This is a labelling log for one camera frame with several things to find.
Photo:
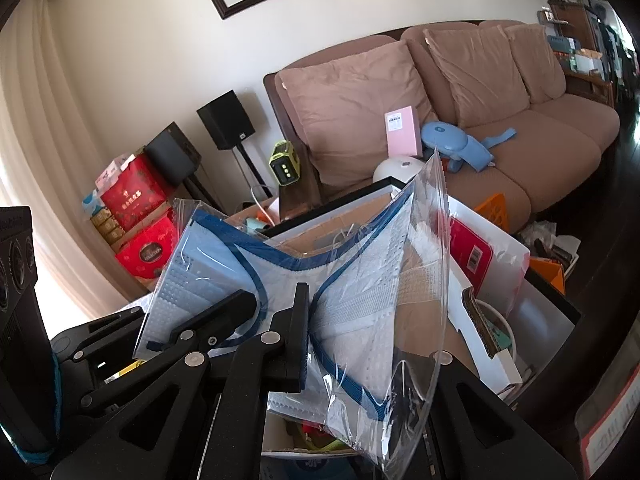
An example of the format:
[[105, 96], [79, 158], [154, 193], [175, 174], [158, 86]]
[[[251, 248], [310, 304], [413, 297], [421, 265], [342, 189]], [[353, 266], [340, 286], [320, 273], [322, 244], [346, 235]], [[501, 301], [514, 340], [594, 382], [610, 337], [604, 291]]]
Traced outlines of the middle sofa cushion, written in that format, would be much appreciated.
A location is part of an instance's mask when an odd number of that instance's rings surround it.
[[528, 92], [501, 26], [427, 28], [423, 33], [435, 64], [448, 81], [461, 128], [498, 122], [529, 109]]

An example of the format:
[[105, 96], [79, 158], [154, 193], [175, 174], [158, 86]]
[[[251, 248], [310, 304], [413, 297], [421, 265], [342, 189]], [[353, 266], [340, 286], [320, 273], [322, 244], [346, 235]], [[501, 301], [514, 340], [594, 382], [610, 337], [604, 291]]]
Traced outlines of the pink booklet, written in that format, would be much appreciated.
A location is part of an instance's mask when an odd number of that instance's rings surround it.
[[414, 106], [386, 113], [385, 131], [388, 156], [423, 156], [419, 117]]

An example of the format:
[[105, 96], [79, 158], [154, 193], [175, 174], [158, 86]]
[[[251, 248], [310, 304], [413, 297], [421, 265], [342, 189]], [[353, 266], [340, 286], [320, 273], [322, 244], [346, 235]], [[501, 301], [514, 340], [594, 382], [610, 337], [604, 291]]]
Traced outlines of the right black speaker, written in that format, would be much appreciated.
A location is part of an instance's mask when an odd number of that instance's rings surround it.
[[245, 108], [233, 90], [218, 96], [196, 112], [219, 151], [232, 150], [255, 133]]

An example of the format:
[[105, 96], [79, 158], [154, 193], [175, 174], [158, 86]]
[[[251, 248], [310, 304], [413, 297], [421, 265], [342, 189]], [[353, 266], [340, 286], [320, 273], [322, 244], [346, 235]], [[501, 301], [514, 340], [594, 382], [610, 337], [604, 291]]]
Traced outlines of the white dome lamp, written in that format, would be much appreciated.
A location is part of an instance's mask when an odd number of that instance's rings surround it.
[[374, 170], [372, 181], [394, 178], [402, 183], [410, 182], [425, 166], [423, 160], [411, 156], [394, 156], [383, 160]]

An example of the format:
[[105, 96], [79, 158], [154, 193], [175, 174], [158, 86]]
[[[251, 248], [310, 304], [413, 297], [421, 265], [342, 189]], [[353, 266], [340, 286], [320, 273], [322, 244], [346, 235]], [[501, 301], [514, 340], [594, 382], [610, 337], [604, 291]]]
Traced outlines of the orange cardboard box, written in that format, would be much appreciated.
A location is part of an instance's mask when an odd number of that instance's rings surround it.
[[530, 257], [529, 267], [560, 294], [565, 294], [564, 268], [552, 259]]

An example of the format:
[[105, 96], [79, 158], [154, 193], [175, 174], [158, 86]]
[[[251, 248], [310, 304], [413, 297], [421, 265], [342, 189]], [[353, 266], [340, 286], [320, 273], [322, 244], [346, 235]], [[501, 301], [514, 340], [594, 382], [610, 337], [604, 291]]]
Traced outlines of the right sofa cushion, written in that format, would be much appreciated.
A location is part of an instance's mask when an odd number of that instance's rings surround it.
[[561, 64], [548, 43], [544, 26], [519, 24], [504, 32], [532, 104], [559, 99], [566, 92]]

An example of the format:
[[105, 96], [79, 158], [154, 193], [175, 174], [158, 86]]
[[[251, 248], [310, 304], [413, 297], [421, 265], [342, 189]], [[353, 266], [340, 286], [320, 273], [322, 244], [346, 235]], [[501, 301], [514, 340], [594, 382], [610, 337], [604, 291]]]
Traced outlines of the green portable speaker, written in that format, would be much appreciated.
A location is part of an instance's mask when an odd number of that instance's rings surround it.
[[290, 141], [274, 144], [269, 167], [280, 186], [291, 185], [300, 179], [299, 157]]

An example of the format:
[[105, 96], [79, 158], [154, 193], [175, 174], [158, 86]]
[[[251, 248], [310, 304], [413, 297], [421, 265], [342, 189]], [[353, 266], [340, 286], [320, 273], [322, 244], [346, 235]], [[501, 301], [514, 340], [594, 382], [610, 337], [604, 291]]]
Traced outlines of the cardboard box tray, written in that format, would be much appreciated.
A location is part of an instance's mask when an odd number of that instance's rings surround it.
[[[337, 245], [339, 232], [373, 219], [395, 196], [396, 193], [391, 188], [383, 188], [363, 198], [351, 198], [344, 205], [332, 206], [327, 212], [316, 210], [309, 220], [276, 235], [269, 244], [299, 252], [333, 248]], [[520, 352], [503, 348], [494, 351], [488, 348], [488, 343], [482, 341], [480, 328], [472, 321], [472, 315], [463, 305], [465, 292], [470, 292], [481, 304], [487, 304], [475, 297], [471, 282], [454, 258], [450, 257], [448, 320], [442, 322], [439, 317], [438, 299], [424, 304], [428, 310], [423, 313], [418, 311], [422, 306], [419, 300], [410, 299], [408, 310], [398, 315], [396, 326], [402, 330], [400, 336], [409, 352], [417, 356], [429, 356], [441, 341], [446, 352], [479, 377], [500, 399], [505, 399], [522, 383], [520, 371], [516, 367]], [[510, 330], [506, 317], [493, 306], [480, 312], [488, 315], [491, 321], [500, 323], [505, 333]]]

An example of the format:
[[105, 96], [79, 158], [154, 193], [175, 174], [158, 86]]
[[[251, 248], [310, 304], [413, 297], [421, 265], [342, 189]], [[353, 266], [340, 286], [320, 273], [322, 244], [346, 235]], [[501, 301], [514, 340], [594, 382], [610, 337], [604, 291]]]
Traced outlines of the sofa cushion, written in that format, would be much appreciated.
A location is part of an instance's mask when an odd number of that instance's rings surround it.
[[504, 32], [532, 104], [559, 99], [566, 92], [561, 64], [548, 43], [544, 26], [519, 24]]
[[448, 81], [461, 128], [498, 122], [529, 109], [528, 92], [501, 26], [427, 28], [423, 33], [435, 64]]
[[331, 192], [370, 179], [388, 156], [385, 115], [411, 106], [419, 124], [435, 109], [405, 41], [278, 73], [288, 114]]

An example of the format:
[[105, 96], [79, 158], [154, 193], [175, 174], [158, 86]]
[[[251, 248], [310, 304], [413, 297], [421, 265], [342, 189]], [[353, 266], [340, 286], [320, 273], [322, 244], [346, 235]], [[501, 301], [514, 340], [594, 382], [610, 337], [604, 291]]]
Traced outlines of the orange plastic basket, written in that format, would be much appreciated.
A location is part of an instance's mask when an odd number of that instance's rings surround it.
[[496, 193], [474, 208], [474, 211], [504, 232], [510, 231], [506, 196]]

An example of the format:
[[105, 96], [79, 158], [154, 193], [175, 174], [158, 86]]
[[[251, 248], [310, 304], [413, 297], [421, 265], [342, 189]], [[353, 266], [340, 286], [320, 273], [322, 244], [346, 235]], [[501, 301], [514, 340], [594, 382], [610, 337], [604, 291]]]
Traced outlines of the brown fabric sofa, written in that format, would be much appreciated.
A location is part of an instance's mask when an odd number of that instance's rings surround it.
[[[430, 122], [448, 122], [457, 126], [450, 87], [435, 64], [425, 43], [424, 29], [458, 30], [524, 24], [521, 22], [489, 21], [480, 24], [465, 22], [431, 23], [406, 29], [399, 38], [373, 35], [321, 50], [282, 68], [318, 65], [345, 56], [367, 52], [392, 41], [405, 41], [422, 78], [426, 93], [437, 118]], [[270, 104], [286, 140], [290, 141], [302, 164], [302, 175], [288, 188], [294, 207], [317, 207], [363, 188], [372, 181], [331, 192], [323, 187], [318, 172], [312, 166], [308, 148], [292, 122], [288, 108], [291, 103], [280, 89], [278, 70], [268, 75], [264, 84]], [[605, 150], [620, 132], [620, 118], [608, 105], [566, 92], [556, 100], [532, 104], [529, 109], [512, 117], [489, 124], [463, 129], [481, 141], [514, 128], [516, 136], [491, 149], [494, 163], [481, 172], [463, 167], [447, 174], [448, 193], [469, 207], [476, 207], [489, 196], [506, 196], [511, 231], [517, 231], [538, 212], [553, 206], [576, 190], [599, 167]]]

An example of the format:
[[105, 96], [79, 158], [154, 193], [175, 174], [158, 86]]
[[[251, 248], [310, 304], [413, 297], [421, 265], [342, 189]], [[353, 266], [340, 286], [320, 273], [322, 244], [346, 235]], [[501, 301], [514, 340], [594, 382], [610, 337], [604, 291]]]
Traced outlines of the red chocolate gift box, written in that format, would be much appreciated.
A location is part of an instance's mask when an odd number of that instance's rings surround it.
[[171, 215], [164, 214], [122, 246], [116, 259], [134, 278], [154, 280], [162, 274], [178, 239]]

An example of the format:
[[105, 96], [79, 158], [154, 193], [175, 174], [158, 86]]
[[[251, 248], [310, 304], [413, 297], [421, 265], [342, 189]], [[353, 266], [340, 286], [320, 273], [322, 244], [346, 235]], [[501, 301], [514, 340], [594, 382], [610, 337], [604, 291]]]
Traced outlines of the left sofa cushion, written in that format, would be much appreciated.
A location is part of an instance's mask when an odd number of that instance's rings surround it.
[[385, 115], [411, 106], [419, 124], [435, 109], [405, 41], [278, 73], [288, 114], [331, 192], [370, 179], [388, 156]]

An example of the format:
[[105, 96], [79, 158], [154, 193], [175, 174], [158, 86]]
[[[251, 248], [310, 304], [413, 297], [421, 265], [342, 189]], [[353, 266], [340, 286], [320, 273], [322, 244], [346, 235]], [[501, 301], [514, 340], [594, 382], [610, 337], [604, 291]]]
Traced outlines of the black speaker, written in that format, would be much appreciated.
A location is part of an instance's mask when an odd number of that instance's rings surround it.
[[233, 90], [218, 96], [196, 112], [219, 151], [232, 150], [255, 133], [245, 108]]
[[201, 154], [175, 122], [145, 144], [143, 153], [171, 186], [192, 177], [202, 161]]

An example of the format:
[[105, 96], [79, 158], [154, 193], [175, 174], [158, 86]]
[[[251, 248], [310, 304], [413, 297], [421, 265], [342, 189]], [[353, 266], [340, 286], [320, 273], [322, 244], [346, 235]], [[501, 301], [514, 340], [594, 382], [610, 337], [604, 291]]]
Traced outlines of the red tea gift bag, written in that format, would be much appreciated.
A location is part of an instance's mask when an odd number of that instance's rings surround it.
[[149, 156], [141, 153], [101, 194], [101, 200], [128, 232], [163, 205], [174, 191], [175, 188], [155, 168]]

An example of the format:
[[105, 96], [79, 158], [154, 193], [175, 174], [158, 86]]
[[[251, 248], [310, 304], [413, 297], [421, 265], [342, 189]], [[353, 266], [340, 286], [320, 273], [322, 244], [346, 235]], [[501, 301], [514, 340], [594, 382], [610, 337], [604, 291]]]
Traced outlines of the left black speaker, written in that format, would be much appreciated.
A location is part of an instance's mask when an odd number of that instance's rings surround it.
[[175, 122], [145, 144], [143, 153], [171, 186], [192, 177], [202, 161], [201, 154]]

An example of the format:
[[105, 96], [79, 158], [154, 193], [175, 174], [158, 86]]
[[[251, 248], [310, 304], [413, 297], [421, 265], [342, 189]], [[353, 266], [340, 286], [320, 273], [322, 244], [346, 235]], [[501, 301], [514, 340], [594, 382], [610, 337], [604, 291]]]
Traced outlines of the face mask plastic bag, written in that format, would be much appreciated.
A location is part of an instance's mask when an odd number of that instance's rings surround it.
[[246, 290], [250, 318], [216, 345], [224, 356], [269, 330], [309, 288], [303, 343], [307, 380], [299, 393], [273, 393], [271, 411], [316, 422], [401, 478], [432, 406], [444, 345], [449, 271], [448, 205], [438, 156], [432, 156], [372, 218], [361, 202], [336, 217], [314, 246], [318, 223], [270, 240], [232, 226], [194, 200], [177, 205], [179, 240], [158, 281], [134, 356], [150, 360], [180, 324]]

